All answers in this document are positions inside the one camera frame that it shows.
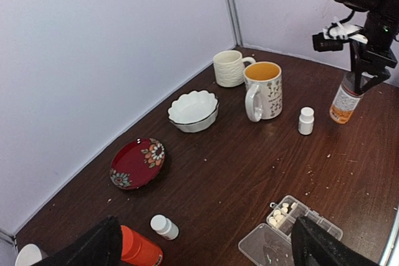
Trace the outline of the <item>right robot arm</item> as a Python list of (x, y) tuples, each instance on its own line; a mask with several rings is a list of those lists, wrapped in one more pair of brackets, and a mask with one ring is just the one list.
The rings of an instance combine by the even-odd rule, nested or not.
[(388, 80), (387, 67), (395, 68), (398, 61), (391, 45), (398, 35), (398, 0), (334, 0), (353, 12), (366, 12), (362, 34), (363, 44), (350, 41), (351, 72), (354, 73), (354, 90), (362, 95), (372, 87)]

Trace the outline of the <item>amber bottle grey cap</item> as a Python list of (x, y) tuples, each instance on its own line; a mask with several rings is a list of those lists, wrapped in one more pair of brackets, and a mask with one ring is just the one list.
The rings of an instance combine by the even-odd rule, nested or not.
[(335, 98), (330, 106), (329, 114), (338, 124), (346, 124), (363, 95), (355, 92), (355, 74), (353, 72), (347, 72), (337, 90)]

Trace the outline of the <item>clear plastic pill organizer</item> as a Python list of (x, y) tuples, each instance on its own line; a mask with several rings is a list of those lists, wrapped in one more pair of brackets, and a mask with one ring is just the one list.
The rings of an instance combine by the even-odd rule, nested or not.
[[(272, 227), (267, 218), (283, 202), (296, 202), (297, 207), (280, 227)], [(291, 232), (298, 217), (307, 216), (337, 240), (343, 237), (342, 229), (291, 195), (286, 195), (278, 203), (272, 202), (270, 208), (272, 211), (265, 218), (265, 222), (255, 227), (238, 243), (239, 251), (255, 265), (294, 265)]]

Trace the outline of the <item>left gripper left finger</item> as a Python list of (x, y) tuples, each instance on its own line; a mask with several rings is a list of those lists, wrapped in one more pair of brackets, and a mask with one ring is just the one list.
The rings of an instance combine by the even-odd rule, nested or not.
[(36, 265), (119, 265), (122, 230), (118, 218), (110, 216), (89, 229), (75, 242)]

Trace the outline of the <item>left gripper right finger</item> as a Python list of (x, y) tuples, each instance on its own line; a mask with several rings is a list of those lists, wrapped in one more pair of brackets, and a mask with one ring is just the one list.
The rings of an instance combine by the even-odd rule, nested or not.
[(376, 265), (323, 230), (307, 216), (296, 219), (291, 234), (295, 265)]

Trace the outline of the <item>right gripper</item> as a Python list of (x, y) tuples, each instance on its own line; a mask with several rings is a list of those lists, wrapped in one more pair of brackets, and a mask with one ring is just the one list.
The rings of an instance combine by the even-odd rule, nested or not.
[(373, 77), (362, 85), (362, 60), (376, 67), (390, 67), (394, 69), (397, 64), (397, 58), (391, 49), (373, 50), (366, 46), (361, 46), (357, 41), (350, 42), (350, 61), (351, 72), (354, 73), (354, 91), (365, 93), (371, 88), (388, 80), (391, 77), (387, 69), (378, 70)]

